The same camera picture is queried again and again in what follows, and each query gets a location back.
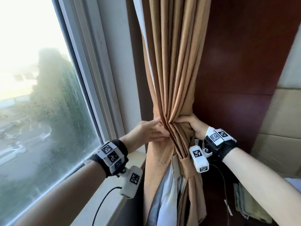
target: sky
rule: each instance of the sky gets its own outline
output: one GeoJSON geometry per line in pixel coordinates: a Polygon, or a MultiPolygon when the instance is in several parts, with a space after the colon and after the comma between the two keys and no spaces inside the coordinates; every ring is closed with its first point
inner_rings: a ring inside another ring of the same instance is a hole
{"type": "Polygon", "coordinates": [[[51,0],[0,0],[0,73],[38,62],[41,48],[68,49],[51,0]]]}

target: black cable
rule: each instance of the black cable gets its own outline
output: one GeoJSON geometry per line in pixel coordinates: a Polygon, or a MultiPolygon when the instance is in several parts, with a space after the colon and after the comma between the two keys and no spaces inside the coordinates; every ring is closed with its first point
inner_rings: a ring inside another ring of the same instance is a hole
{"type": "Polygon", "coordinates": [[[102,202],[100,203],[100,205],[99,205],[99,207],[98,207],[98,209],[97,209],[97,211],[96,211],[96,213],[95,213],[95,216],[94,216],[94,219],[93,219],[92,226],[94,226],[94,222],[95,222],[97,213],[98,213],[98,211],[99,211],[99,209],[100,209],[100,206],[102,205],[103,201],[104,201],[105,198],[109,195],[109,193],[111,193],[111,191],[113,191],[113,190],[115,190],[115,189],[122,189],[122,187],[120,187],[120,186],[114,187],[113,189],[111,189],[111,190],[104,196],[102,202]]]}
{"type": "Polygon", "coordinates": [[[219,170],[221,176],[223,177],[223,180],[224,180],[224,191],[225,191],[225,198],[226,198],[226,209],[227,209],[227,226],[230,225],[230,222],[229,222],[229,210],[228,210],[228,199],[227,199],[227,192],[226,192],[226,182],[225,182],[225,178],[224,178],[224,175],[223,173],[221,172],[221,170],[214,164],[210,163],[211,166],[214,166],[216,169],[219,170]]]}

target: window glass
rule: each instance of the window glass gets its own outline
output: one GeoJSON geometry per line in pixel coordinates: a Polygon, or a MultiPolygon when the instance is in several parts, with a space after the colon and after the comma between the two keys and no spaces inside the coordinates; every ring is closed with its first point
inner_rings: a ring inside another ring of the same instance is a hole
{"type": "Polygon", "coordinates": [[[51,0],[0,0],[0,225],[100,146],[51,0]]]}

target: curtain fold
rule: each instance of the curtain fold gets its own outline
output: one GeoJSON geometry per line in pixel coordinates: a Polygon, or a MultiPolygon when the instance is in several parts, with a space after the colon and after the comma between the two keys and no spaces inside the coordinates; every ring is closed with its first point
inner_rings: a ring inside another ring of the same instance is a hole
{"type": "Polygon", "coordinates": [[[170,138],[151,142],[145,168],[144,223],[152,200],[174,154],[178,155],[186,184],[179,200],[177,225],[198,225],[206,216],[201,174],[189,155],[194,132],[187,123],[174,123],[190,115],[195,80],[203,51],[211,0],[142,1],[145,28],[141,29],[154,117],[170,131],[170,138]],[[186,205],[190,203],[185,222],[186,205]]]}

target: hand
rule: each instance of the hand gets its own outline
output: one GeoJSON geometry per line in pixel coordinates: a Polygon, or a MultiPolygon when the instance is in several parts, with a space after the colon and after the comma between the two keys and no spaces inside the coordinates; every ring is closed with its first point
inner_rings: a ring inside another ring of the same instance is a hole
{"type": "Polygon", "coordinates": [[[169,132],[162,126],[160,120],[157,118],[152,121],[141,121],[132,131],[120,138],[129,153],[148,142],[163,141],[169,137],[169,132]]]}
{"type": "Polygon", "coordinates": [[[194,114],[190,116],[180,116],[175,120],[175,122],[177,123],[188,122],[195,132],[195,137],[198,138],[199,140],[205,139],[207,129],[209,128],[209,125],[200,121],[194,114]]]}

